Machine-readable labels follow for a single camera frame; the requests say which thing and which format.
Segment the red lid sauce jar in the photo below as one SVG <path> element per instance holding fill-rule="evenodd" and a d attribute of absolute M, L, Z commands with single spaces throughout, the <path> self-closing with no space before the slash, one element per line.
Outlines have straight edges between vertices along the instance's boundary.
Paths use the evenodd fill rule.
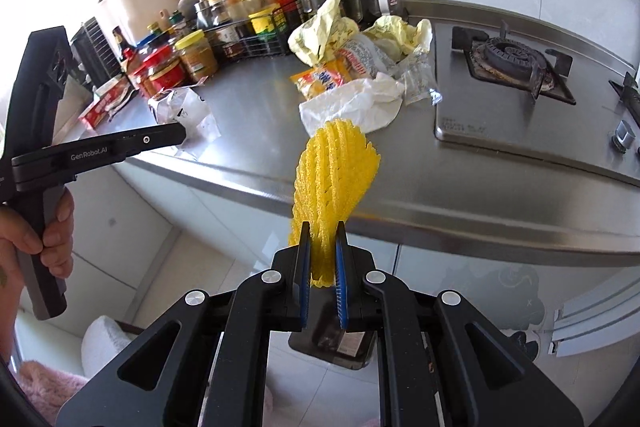
<path fill-rule="evenodd" d="M 131 73 L 131 78 L 149 100 L 159 93 L 182 86 L 188 74 L 174 48 L 165 44 L 148 54 Z"/>

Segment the dark square trash bin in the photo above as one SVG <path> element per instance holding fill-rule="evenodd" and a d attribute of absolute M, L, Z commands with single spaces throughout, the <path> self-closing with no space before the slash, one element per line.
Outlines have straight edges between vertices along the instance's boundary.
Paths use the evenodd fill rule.
<path fill-rule="evenodd" d="M 375 340 L 375 333 L 348 333 L 330 324 L 323 332 L 305 329 L 292 333 L 288 337 L 288 347 L 342 369 L 360 371 L 371 361 Z"/>

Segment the clear plastic wrapper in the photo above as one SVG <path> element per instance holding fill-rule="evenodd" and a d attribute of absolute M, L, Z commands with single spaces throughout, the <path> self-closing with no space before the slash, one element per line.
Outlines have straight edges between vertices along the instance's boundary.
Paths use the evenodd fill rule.
<path fill-rule="evenodd" d="M 405 87 L 406 105 L 421 101 L 437 105 L 442 101 L 431 57 L 427 52 L 416 51 L 400 61 L 397 65 L 397 80 Z"/>

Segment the orange snack wrapper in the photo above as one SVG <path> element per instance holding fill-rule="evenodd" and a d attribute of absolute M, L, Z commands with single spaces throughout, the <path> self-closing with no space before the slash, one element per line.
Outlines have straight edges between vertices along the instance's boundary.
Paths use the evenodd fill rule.
<path fill-rule="evenodd" d="M 341 60 L 333 60 L 299 72 L 290 80 L 306 100 L 311 100 L 326 91 L 344 86 L 352 80 L 352 75 Z"/>

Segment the left stove knob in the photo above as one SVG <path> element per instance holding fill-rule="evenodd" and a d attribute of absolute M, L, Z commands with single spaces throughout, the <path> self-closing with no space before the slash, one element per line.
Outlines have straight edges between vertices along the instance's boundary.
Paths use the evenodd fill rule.
<path fill-rule="evenodd" d="M 635 139 L 636 135 L 631 125 L 628 124 L 626 120 L 621 120 L 611 136 L 612 147 L 614 147 L 617 152 L 625 154 L 627 150 L 630 150 L 634 145 Z"/>

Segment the right cast iron burner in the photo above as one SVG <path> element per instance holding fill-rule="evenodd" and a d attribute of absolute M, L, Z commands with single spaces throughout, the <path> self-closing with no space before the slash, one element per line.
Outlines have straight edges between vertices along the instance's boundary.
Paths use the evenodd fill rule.
<path fill-rule="evenodd" d="M 614 89 L 620 103 L 626 107 L 637 126 L 640 126 L 640 93 L 634 77 L 627 72 L 623 83 L 610 80 L 608 84 Z"/>

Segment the cast iron burner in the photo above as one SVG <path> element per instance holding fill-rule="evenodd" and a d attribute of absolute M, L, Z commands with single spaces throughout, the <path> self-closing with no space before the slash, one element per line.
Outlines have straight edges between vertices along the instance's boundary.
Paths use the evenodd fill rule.
<path fill-rule="evenodd" d="M 623 83 L 610 80 L 608 84 L 614 89 L 620 103 L 626 107 L 637 126 L 640 126 L 640 93 L 634 77 L 627 72 Z"/>
<path fill-rule="evenodd" d="M 486 31 L 454 26 L 451 49 L 462 52 L 473 78 L 526 91 L 534 101 L 546 96 L 575 105 L 576 100 L 566 80 L 573 57 L 555 49 L 540 52 L 509 36 L 509 26 L 502 23 L 497 37 Z"/>

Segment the yellow lid peanut butter jar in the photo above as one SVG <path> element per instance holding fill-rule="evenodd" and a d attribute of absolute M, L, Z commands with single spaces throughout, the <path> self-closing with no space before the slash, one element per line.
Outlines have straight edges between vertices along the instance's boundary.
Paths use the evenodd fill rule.
<path fill-rule="evenodd" d="M 194 83 L 202 84 L 216 74 L 218 62 L 205 32 L 201 29 L 177 40 L 174 48 Z"/>

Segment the white plastic bag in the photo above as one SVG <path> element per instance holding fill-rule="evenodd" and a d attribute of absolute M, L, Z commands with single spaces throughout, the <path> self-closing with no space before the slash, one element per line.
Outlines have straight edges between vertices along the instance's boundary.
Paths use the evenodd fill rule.
<path fill-rule="evenodd" d="M 404 101 L 402 83 L 379 72 L 375 78 L 349 81 L 299 105 L 299 116 L 312 138 L 330 121 L 349 120 L 367 134 L 389 126 Z"/>

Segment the black dish rack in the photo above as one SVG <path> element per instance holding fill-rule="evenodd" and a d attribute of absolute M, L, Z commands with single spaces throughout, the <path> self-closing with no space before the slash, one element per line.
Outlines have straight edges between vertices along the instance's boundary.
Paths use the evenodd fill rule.
<path fill-rule="evenodd" d="M 70 47 L 94 89 L 98 90 L 122 73 L 119 61 L 94 17 L 83 23 L 70 38 Z"/>

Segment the red and white box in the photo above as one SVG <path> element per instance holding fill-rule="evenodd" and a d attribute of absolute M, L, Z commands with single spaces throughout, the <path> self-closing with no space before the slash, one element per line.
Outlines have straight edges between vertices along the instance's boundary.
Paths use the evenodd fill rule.
<path fill-rule="evenodd" d="M 134 95 L 134 87 L 125 75 L 111 78 L 93 93 L 93 101 L 78 119 L 90 131 L 104 120 L 111 119 Z"/>

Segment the yellow plastic bag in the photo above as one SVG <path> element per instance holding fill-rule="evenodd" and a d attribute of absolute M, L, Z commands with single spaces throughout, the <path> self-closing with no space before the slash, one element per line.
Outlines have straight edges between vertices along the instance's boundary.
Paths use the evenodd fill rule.
<path fill-rule="evenodd" d="M 358 24 L 342 15 L 342 0 L 326 0 L 317 13 L 288 37 L 288 47 L 309 67 L 335 58 L 338 49 L 359 32 Z"/>

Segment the yellow foam fruit net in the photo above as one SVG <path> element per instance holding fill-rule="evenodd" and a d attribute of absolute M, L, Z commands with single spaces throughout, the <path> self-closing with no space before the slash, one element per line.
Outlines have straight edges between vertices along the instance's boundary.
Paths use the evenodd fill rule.
<path fill-rule="evenodd" d="M 307 142 L 295 170 L 291 230 L 295 245 L 303 224 L 310 226 L 310 281 L 314 287 L 335 282 L 337 227 L 349 219 L 373 183 L 381 156 L 359 127 L 332 120 Z"/>

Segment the left cast iron burner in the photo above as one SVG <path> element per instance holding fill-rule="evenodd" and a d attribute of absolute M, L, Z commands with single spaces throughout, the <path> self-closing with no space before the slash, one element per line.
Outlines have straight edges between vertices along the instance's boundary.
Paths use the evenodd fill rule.
<path fill-rule="evenodd" d="M 575 105 L 576 100 L 566 80 L 573 57 L 555 49 L 540 52 L 509 36 L 509 26 L 502 23 L 497 37 L 486 31 L 454 26 L 451 49 L 462 52 L 473 78 L 526 91 L 534 101 L 546 96 Z"/>

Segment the white paper packet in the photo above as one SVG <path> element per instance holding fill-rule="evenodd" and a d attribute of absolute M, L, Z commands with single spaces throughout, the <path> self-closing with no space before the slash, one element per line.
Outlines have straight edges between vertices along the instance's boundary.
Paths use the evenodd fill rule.
<path fill-rule="evenodd" d="M 189 87 L 157 93 L 149 99 L 148 106 L 157 124 L 176 122 L 186 130 L 186 139 L 177 146 L 178 156 L 198 160 L 221 137 L 209 105 Z"/>

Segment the stainless steel gas stove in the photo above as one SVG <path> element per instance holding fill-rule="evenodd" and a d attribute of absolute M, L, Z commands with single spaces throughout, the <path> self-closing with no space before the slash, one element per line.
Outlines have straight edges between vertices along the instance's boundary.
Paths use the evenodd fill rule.
<path fill-rule="evenodd" d="M 513 40 L 537 50 L 549 63 L 559 55 L 572 60 L 559 86 L 533 96 L 526 88 L 495 83 L 474 72 L 458 47 L 463 35 L 496 38 L 499 31 L 470 23 L 435 24 L 433 50 L 442 94 L 435 109 L 437 139 L 639 183 L 639 144 L 621 152 L 612 142 L 621 122 L 632 132 L 639 130 L 616 91 L 625 80 L 623 72 L 566 46 L 514 35 Z"/>

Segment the black cat floor mat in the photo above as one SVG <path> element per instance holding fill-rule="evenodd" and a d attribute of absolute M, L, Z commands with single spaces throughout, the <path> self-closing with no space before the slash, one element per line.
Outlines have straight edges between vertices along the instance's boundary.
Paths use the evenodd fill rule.
<path fill-rule="evenodd" d="M 442 289 L 459 291 L 497 329 L 510 331 L 509 338 L 529 360 L 536 360 L 539 338 L 526 331 L 544 321 L 546 310 L 538 296 L 539 275 L 534 268 L 517 265 L 475 275 L 465 265 L 446 271 Z"/>

